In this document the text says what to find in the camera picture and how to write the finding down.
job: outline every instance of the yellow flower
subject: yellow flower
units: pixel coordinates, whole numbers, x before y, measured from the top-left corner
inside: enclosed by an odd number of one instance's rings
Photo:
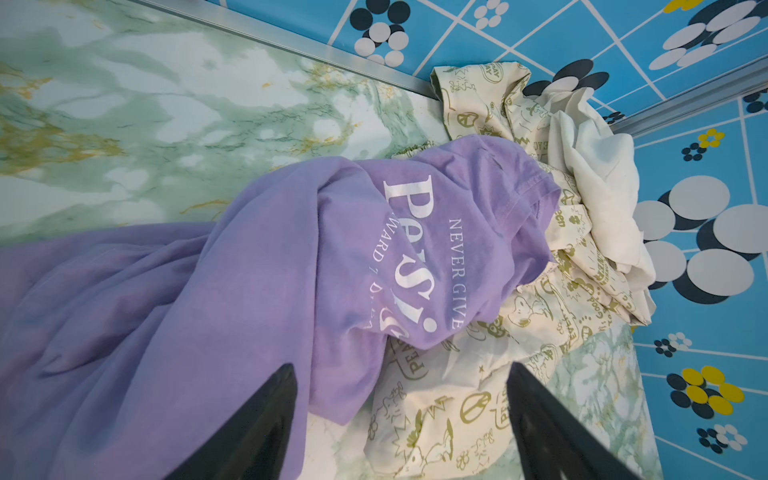
[[[702,148],[717,148],[720,146],[720,141],[725,138],[725,134],[721,131],[717,131],[714,128],[709,129],[706,134],[699,135],[699,142]]]
[[[672,2],[669,2],[667,6],[664,7],[664,13],[672,13],[679,8],[682,8],[683,12],[687,12],[688,10],[699,6],[703,1],[704,0],[672,0]]]

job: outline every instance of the clothing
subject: clothing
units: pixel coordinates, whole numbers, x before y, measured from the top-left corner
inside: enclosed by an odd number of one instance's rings
[[[524,97],[530,77],[526,67],[508,62],[437,67],[431,79],[442,95],[451,138],[473,133],[507,138],[575,177],[594,242],[626,274],[638,309],[650,316],[655,305],[648,287],[656,272],[632,217],[640,182],[632,137],[614,134],[588,103],[592,88]]]
[[[428,349],[541,274],[559,194],[517,144],[471,136],[281,168],[215,225],[0,251],[0,477],[164,477],[286,362],[297,477],[307,411],[348,422],[385,334]]]
[[[648,324],[622,273],[602,256],[573,177],[548,165],[562,193],[547,229],[556,263],[477,321],[421,350],[390,338],[366,456],[380,475],[457,478],[490,466],[513,439],[506,380],[523,362],[544,384],[563,355],[614,322]]]

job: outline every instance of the metal strip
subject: metal strip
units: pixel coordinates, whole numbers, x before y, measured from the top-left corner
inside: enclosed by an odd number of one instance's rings
[[[768,56],[722,74],[692,90],[631,115],[616,124],[614,133],[640,137],[672,122],[693,117],[714,104],[738,98],[768,83]]]
[[[223,8],[206,0],[132,0],[183,18],[209,25],[240,37],[258,41],[281,50],[312,58],[373,80],[437,99],[432,86],[409,74],[378,64],[358,55],[330,47],[261,20]]]

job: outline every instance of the metal edge trim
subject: metal edge trim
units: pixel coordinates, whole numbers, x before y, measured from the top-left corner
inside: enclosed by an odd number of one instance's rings
[[[705,84],[636,113],[613,128],[614,133],[642,137],[691,118],[712,105],[738,98],[768,83],[768,56],[735,68]]]
[[[311,58],[372,80],[438,99],[428,81],[303,37],[207,0],[131,0],[193,22]]]

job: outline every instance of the white dot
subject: white dot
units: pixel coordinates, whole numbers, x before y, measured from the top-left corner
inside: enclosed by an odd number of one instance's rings
[[[657,282],[677,280],[685,272],[685,253],[672,243],[656,240],[645,247],[654,263]]]
[[[405,59],[400,50],[392,50],[384,57],[384,62],[392,68],[399,67],[402,61]]]
[[[699,252],[688,261],[688,277],[707,293],[731,296],[750,288],[755,273],[738,253],[712,249]]]
[[[768,250],[768,207],[738,205],[721,213],[714,224],[717,241],[736,252]]]
[[[688,25],[686,28],[681,28],[680,30],[674,32],[661,47],[664,50],[672,50],[674,48],[680,48],[686,43],[688,43],[691,40],[694,40],[696,37],[701,35],[701,32],[704,31],[704,27],[706,25],[703,23],[694,23],[693,25]]]
[[[389,47],[392,50],[402,50],[408,46],[408,34],[404,31],[396,31],[389,36]]]
[[[746,2],[737,3],[733,7],[726,8],[707,23],[707,31],[718,31],[725,27],[730,27],[746,17],[755,8],[755,5],[757,5],[755,0],[746,0]]]
[[[697,175],[680,181],[670,192],[670,207],[688,220],[706,220],[725,210],[728,187],[715,177]]]
[[[437,330],[437,322],[434,319],[424,319],[424,330],[427,332],[434,332]]]
[[[656,200],[640,202],[632,215],[644,240],[659,240],[674,229],[674,212],[667,204]]]
[[[755,28],[757,24],[760,23],[760,20],[760,17],[743,18],[715,35],[715,38],[712,39],[712,43],[720,45],[727,41],[736,40],[741,35],[744,35],[749,30]]]
[[[553,81],[543,90],[542,93],[549,93],[551,91],[573,91],[578,85],[578,78],[576,77],[563,77]]]
[[[376,44],[370,38],[361,38],[355,42],[355,53],[361,57],[367,57],[376,50]]]
[[[717,50],[717,45],[714,43],[710,43],[708,45],[704,45],[703,47],[699,47],[695,50],[691,50],[677,62],[678,67],[690,67],[694,63],[698,61],[704,60],[706,57],[709,57],[712,55],[715,50]]]
[[[368,59],[376,63],[380,63],[381,65],[384,65],[384,57],[379,54],[371,55],[370,57],[368,57]]]
[[[662,68],[669,67],[674,62],[680,60],[683,55],[685,55],[685,51],[685,48],[675,48],[674,50],[666,51],[656,57],[650,65],[648,65],[648,68],[650,70],[661,70]]]
[[[389,38],[390,33],[389,25],[384,22],[375,23],[371,25],[371,28],[368,30],[368,35],[371,36],[371,40],[376,43],[383,43],[386,41],[386,39]]]

